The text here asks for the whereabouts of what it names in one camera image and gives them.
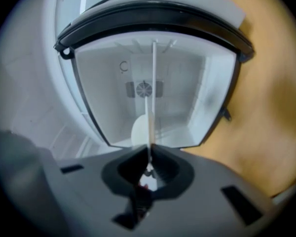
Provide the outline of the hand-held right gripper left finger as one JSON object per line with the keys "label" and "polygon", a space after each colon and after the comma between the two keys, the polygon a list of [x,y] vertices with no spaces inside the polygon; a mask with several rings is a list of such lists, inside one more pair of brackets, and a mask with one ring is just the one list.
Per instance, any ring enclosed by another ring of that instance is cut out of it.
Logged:
{"label": "hand-held right gripper left finger", "polygon": [[139,186],[146,146],[86,158],[58,159],[60,198],[82,237],[147,237],[148,190]]}

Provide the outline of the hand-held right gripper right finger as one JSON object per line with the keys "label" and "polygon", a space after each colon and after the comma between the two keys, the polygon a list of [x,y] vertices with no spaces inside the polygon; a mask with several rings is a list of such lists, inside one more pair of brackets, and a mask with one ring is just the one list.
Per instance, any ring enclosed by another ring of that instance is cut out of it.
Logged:
{"label": "hand-held right gripper right finger", "polygon": [[214,160],[154,146],[194,169],[190,187],[177,199],[160,200],[138,226],[141,237],[253,237],[279,212],[272,199]]}

